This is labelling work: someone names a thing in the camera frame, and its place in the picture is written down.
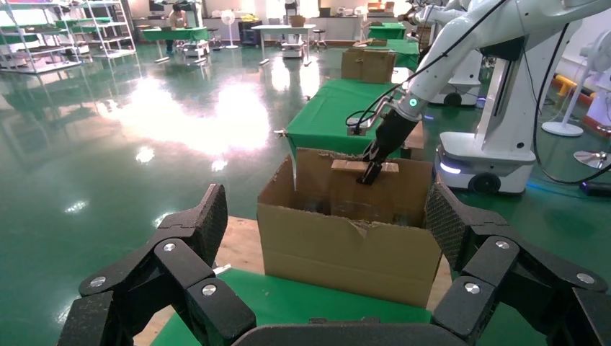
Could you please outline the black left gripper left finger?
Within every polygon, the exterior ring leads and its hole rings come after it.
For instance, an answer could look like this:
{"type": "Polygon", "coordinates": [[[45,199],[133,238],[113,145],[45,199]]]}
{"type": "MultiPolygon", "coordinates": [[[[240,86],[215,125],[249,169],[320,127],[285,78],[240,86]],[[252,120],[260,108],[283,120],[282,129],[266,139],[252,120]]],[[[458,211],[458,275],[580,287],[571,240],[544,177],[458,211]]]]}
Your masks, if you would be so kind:
{"type": "Polygon", "coordinates": [[[226,191],[212,184],[193,208],[172,213],[153,236],[79,286],[59,345],[132,345],[171,306],[201,345],[232,345],[254,312],[213,271],[228,224],[226,191]]]}

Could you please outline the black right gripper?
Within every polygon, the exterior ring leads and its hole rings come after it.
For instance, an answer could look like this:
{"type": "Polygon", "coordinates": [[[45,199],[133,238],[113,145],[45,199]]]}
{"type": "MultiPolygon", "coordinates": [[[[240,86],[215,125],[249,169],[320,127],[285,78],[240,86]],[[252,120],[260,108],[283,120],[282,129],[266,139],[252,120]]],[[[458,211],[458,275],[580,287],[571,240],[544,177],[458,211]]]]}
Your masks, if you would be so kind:
{"type": "Polygon", "coordinates": [[[367,162],[367,167],[357,182],[371,185],[380,174],[383,162],[404,143],[419,122],[419,117],[405,118],[396,110],[389,110],[375,131],[370,151],[363,155],[362,160],[367,162]]]}

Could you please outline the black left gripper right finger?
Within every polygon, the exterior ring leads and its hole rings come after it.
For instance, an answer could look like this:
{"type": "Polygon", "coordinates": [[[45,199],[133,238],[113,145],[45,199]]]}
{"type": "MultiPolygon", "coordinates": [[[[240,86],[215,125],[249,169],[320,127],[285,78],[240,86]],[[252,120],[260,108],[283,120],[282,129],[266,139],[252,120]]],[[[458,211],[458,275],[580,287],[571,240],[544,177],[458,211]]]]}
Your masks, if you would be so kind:
{"type": "Polygon", "coordinates": [[[598,274],[524,240],[498,213],[460,202],[435,182],[425,224],[458,276],[432,323],[477,343],[496,308],[515,309],[549,345],[608,345],[610,295],[598,274]]]}

